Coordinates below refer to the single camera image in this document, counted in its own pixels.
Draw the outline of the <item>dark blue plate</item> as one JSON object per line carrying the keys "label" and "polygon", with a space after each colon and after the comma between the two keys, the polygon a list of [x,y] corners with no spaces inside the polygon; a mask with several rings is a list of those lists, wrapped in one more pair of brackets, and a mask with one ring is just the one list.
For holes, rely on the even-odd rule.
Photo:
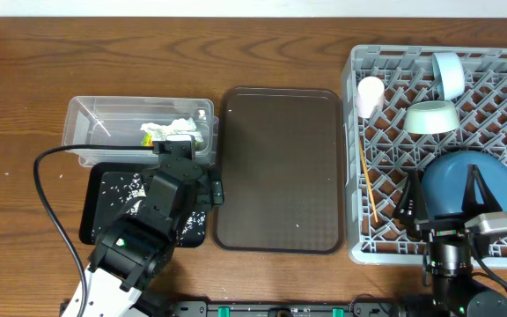
{"label": "dark blue plate", "polygon": [[463,213],[469,165],[478,166],[490,192],[507,213],[507,166],[486,153],[456,151],[435,159],[422,177],[430,219]]}

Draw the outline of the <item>wooden chopstick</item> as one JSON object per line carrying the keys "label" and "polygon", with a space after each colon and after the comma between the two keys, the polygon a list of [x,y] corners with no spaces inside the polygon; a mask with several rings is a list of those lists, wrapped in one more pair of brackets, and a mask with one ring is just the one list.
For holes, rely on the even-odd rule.
{"label": "wooden chopstick", "polygon": [[370,180],[369,170],[368,170],[368,166],[366,163],[366,157],[365,157],[365,151],[364,151],[364,141],[361,137],[359,137],[359,154],[360,154],[362,170],[364,173],[365,184],[367,187],[368,201],[369,201],[369,204],[371,205],[371,211],[372,211],[374,221],[376,223],[378,223],[378,213],[377,213],[376,203],[375,203],[374,195],[373,195],[372,182]]}

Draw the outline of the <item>light blue bowl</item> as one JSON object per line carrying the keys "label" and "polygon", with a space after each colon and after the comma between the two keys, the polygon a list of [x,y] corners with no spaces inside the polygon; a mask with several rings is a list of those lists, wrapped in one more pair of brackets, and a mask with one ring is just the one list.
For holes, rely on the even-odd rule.
{"label": "light blue bowl", "polygon": [[442,100],[454,100],[465,91],[465,73],[459,56],[453,52],[434,53],[432,57],[437,92]]}

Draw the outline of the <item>light green bowl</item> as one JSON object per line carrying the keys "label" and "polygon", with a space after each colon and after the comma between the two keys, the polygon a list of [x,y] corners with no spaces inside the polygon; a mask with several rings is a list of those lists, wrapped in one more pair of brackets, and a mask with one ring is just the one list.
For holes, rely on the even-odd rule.
{"label": "light green bowl", "polygon": [[440,134],[459,127],[457,108],[450,101],[432,100],[408,108],[403,128],[411,134]]}

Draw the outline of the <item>pandan snack wrapper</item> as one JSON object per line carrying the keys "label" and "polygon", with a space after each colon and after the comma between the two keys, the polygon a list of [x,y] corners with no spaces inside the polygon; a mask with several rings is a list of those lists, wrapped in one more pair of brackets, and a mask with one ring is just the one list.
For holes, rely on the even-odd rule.
{"label": "pandan snack wrapper", "polygon": [[141,142],[142,146],[152,146],[154,142],[164,142],[164,141],[194,141],[195,146],[197,146],[200,142],[193,136],[189,134],[171,134],[166,136],[153,136],[152,134],[147,133],[143,141]]}

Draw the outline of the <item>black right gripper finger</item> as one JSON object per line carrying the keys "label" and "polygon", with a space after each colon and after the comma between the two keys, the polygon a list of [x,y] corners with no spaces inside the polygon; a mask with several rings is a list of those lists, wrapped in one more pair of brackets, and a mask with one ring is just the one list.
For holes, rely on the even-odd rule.
{"label": "black right gripper finger", "polygon": [[468,166],[461,209],[466,216],[470,217],[503,210],[483,179],[477,165]]}
{"label": "black right gripper finger", "polygon": [[408,173],[402,196],[395,207],[393,217],[401,223],[421,223],[429,220],[423,188],[417,171]]}

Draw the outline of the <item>white tissue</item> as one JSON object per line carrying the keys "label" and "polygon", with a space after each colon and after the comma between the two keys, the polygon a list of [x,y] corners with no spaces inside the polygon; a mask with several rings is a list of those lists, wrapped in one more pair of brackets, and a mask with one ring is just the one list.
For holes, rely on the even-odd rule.
{"label": "white tissue", "polygon": [[140,128],[145,133],[152,134],[153,136],[166,136],[171,134],[189,134],[193,135],[200,143],[204,141],[202,133],[197,129],[194,120],[189,117],[188,119],[176,119],[169,125],[159,125],[156,123],[143,123]]}

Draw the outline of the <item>pink cup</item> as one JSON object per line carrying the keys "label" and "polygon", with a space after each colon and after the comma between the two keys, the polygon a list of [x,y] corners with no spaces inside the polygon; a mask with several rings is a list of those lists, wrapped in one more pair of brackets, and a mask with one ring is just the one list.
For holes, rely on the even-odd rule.
{"label": "pink cup", "polygon": [[371,118],[373,112],[382,108],[384,103],[385,85],[378,77],[363,78],[356,88],[356,108],[358,116]]}

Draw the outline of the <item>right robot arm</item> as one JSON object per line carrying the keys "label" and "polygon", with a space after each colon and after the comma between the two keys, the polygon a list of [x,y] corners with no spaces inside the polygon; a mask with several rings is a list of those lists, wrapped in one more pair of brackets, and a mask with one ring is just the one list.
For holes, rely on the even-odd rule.
{"label": "right robot arm", "polygon": [[507,213],[476,165],[468,167],[461,209],[460,215],[430,217],[418,173],[408,174],[393,217],[407,236],[427,243],[422,284],[432,293],[399,299],[391,316],[507,316],[507,297],[474,279],[472,260],[507,233]]}

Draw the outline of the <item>rice grains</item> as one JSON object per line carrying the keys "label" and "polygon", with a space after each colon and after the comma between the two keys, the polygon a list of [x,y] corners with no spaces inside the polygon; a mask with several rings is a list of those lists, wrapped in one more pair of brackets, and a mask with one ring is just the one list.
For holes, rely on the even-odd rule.
{"label": "rice grains", "polygon": [[[138,173],[105,173],[98,189],[94,224],[99,229],[104,227],[135,196],[145,196],[144,185]],[[205,237],[206,220],[204,212],[193,211],[182,230],[183,241],[190,243],[192,239],[202,240]]]}

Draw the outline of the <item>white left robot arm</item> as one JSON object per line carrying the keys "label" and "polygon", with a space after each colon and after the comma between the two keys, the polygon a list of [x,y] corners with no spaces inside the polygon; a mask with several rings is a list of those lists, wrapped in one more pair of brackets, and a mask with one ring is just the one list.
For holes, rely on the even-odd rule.
{"label": "white left robot arm", "polygon": [[154,142],[158,163],[138,172],[143,195],[128,199],[95,240],[66,316],[122,316],[171,260],[187,221],[224,202],[215,171],[195,161],[192,136]]}

